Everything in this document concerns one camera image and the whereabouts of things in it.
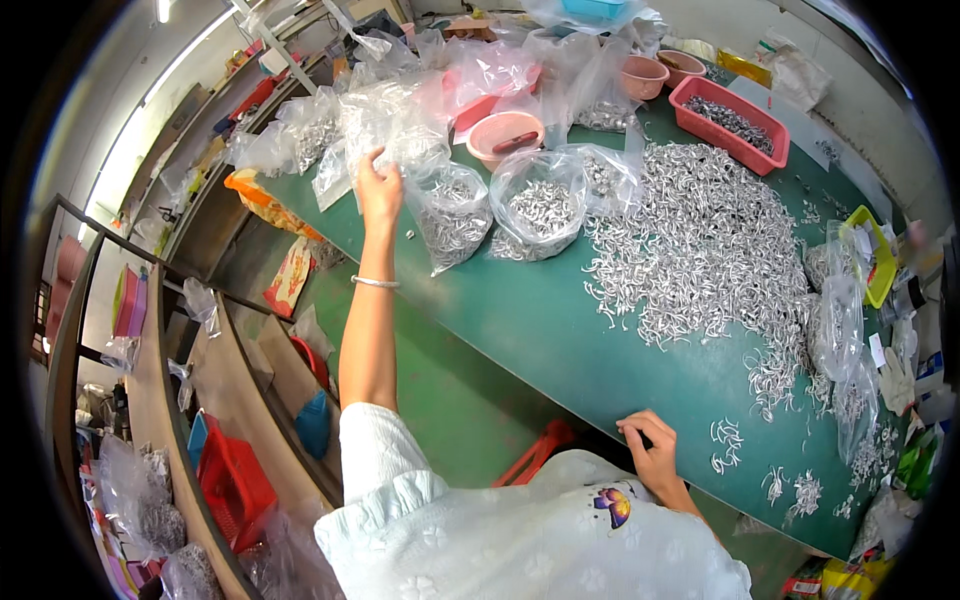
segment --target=fluorescent light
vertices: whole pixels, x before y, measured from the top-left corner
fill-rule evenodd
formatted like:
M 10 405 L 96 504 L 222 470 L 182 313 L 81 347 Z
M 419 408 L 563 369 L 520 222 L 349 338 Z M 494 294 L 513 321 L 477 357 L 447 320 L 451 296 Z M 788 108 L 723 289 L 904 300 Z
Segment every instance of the fluorescent light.
M 189 56 L 189 54 L 193 52 L 197 46 L 200 45 L 200 42 L 204 41 L 207 36 L 212 34 L 213 30 L 220 27 L 224 21 L 231 18 L 233 14 L 237 11 L 239 11 L 239 9 L 236 7 L 233 7 L 229 11 L 224 12 L 219 17 L 217 17 L 216 21 L 213 21 L 212 23 L 210 23 L 210 26 L 204 29 L 199 36 L 194 37 L 193 41 L 190 42 L 190 45 L 187 46 L 183 50 L 183 52 L 181 52 L 180 55 L 176 57 L 173 62 L 170 63 L 170 66 L 167 67 L 167 70 L 163 71 L 163 75 L 160 75 L 160 78 L 156 80 L 156 83 L 154 83 L 153 87 L 150 88 L 150 91 L 147 92 L 147 95 L 143 97 L 143 104 L 145 105 L 150 104 L 150 101 L 154 99 L 154 96 L 156 96 L 156 93 L 160 91 L 160 87 L 163 85 L 163 83 L 166 82 L 171 75 L 173 75 L 174 69 L 180 66 L 180 63 L 183 62 L 183 60 L 186 59 L 187 56 Z
M 156 0 L 156 20 L 161 23 L 170 20 L 170 0 Z

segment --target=white glove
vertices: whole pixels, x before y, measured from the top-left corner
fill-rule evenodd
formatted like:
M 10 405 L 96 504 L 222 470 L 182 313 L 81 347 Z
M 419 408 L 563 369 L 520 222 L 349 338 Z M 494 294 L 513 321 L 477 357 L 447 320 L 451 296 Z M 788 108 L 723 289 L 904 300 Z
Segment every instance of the white glove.
M 887 408 L 901 417 L 913 403 L 914 376 L 912 371 L 905 372 L 900 366 L 897 353 L 892 348 L 884 348 L 883 356 L 887 364 L 880 367 L 880 394 Z

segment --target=woman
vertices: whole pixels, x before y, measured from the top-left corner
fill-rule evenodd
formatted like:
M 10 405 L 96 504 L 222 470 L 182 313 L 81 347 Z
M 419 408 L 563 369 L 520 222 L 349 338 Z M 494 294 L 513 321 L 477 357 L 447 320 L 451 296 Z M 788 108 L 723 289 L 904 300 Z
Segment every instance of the woman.
M 344 507 L 314 533 L 357 598 L 748 598 L 750 574 L 710 532 L 652 411 L 616 424 L 636 476 L 584 450 L 526 486 L 451 490 L 396 413 L 394 242 L 403 201 L 377 149 L 359 165 L 364 240 L 340 358 Z M 645 449 L 640 432 L 653 443 Z

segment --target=bracelet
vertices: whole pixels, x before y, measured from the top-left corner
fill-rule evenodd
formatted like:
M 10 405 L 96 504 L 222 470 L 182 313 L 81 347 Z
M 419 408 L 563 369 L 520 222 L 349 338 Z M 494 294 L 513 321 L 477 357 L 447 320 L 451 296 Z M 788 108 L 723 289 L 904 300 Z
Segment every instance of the bracelet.
M 350 283 L 366 283 L 373 287 L 397 288 L 400 287 L 399 281 L 380 281 L 379 279 L 367 279 L 366 277 L 350 276 Z

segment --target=green workbench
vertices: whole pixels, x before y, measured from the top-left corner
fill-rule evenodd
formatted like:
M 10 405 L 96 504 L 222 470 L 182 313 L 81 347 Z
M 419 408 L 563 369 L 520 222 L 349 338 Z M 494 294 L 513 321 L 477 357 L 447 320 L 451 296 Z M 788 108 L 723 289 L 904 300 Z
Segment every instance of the green workbench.
M 637 116 L 647 134 L 658 143 L 696 143 L 700 140 L 680 130 L 674 109 L 664 90 Z M 623 148 L 622 134 L 570 131 L 570 142 L 594 142 Z M 476 169 L 489 181 L 490 173 L 471 156 L 464 145 L 453 148 L 453 160 Z M 315 228 L 335 246 L 359 261 L 363 248 L 363 221 L 357 214 L 352 192 L 326 212 L 317 208 L 311 188 L 316 166 L 302 177 L 257 181 Z M 786 168 L 764 180 L 780 192 L 784 204 L 799 223 L 803 200 L 816 203 L 821 225 L 798 225 L 798 237 L 812 246 L 821 244 L 827 219 L 836 218 L 833 207 L 821 201 L 826 190 L 850 212 L 867 201 L 837 169 L 825 172 L 810 156 L 791 144 Z M 810 186 L 805 194 L 803 183 Z M 410 213 L 400 214 L 396 241 L 396 278 L 399 293 L 451 332 L 488 356 L 495 363 L 530 384 L 593 426 L 621 442 L 614 422 L 635 411 L 651 408 L 678 434 L 677 472 L 692 485 L 735 509 L 753 516 L 786 535 L 823 552 L 846 560 L 863 513 L 869 506 L 868 485 L 855 492 L 849 486 L 851 471 L 837 456 L 836 424 L 832 415 L 816 420 L 812 398 L 804 393 L 806 374 L 798 376 L 794 403 L 799 413 L 778 409 L 775 421 L 767 423 L 754 410 L 743 355 L 763 348 L 760 338 L 740 324 L 730 324 L 728 339 L 665 345 L 667 352 L 648 347 L 636 334 L 636 315 L 628 318 L 631 330 L 608 329 L 610 320 L 596 313 L 596 300 L 584 291 L 581 272 L 595 256 L 589 240 L 580 237 L 556 257 L 535 263 L 493 260 L 486 257 L 488 241 L 466 263 L 431 277 L 430 260 L 422 238 L 408 240 L 404 233 L 418 231 Z M 876 312 L 865 307 L 866 335 L 877 331 Z M 889 344 L 889 331 L 884 332 Z M 893 415 L 881 408 L 881 421 Z M 809 417 L 810 436 L 807 437 Z M 738 453 L 742 462 L 717 474 L 710 456 L 725 447 L 710 439 L 710 424 L 727 418 L 739 422 L 744 439 Z M 903 441 L 905 424 L 899 422 Z M 784 525 L 794 490 L 784 484 L 783 496 L 771 508 L 761 482 L 770 466 L 784 467 L 793 479 L 812 469 L 824 486 L 819 509 L 812 516 L 797 517 Z M 833 516 L 835 506 L 853 493 L 850 519 Z

